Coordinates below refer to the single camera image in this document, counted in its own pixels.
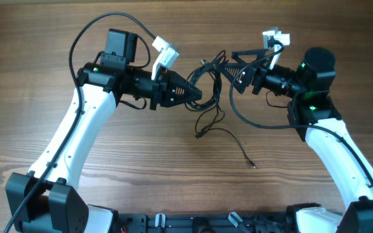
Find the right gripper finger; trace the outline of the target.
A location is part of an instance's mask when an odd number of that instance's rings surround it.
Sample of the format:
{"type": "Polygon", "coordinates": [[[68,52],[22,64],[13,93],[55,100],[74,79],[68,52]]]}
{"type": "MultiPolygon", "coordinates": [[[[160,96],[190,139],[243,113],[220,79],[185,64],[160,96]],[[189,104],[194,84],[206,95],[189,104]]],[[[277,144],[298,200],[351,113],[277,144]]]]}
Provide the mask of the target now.
{"type": "Polygon", "coordinates": [[[248,69],[244,69],[244,64],[239,63],[225,63],[221,66],[221,73],[228,79],[228,81],[233,82],[237,77],[234,87],[236,89],[245,89],[248,69]]]}
{"type": "Polygon", "coordinates": [[[231,58],[240,64],[247,64],[247,61],[244,61],[242,57],[247,58],[252,56],[254,58],[253,62],[255,62],[258,65],[261,65],[269,61],[269,58],[266,58],[266,52],[266,49],[234,51],[231,54],[231,58]]]}

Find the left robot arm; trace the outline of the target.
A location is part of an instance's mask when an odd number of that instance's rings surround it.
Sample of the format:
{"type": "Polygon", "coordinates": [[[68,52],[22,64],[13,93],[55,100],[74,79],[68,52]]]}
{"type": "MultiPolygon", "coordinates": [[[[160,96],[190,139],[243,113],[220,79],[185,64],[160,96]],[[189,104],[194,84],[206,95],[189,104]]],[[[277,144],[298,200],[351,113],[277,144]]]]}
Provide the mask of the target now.
{"type": "Polygon", "coordinates": [[[51,142],[24,175],[13,173],[5,186],[18,232],[120,232],[119,213],[89,205],[78,194],[82,168],[122,96],[143,99],[146,107],[172,107],[202,97],[201,91],[170,70],[175,49],[154,39],[157,61],[151,71],[133,65],[140,37],[110,29],[95,61],[75,72],[72,102],[51,142]]]}

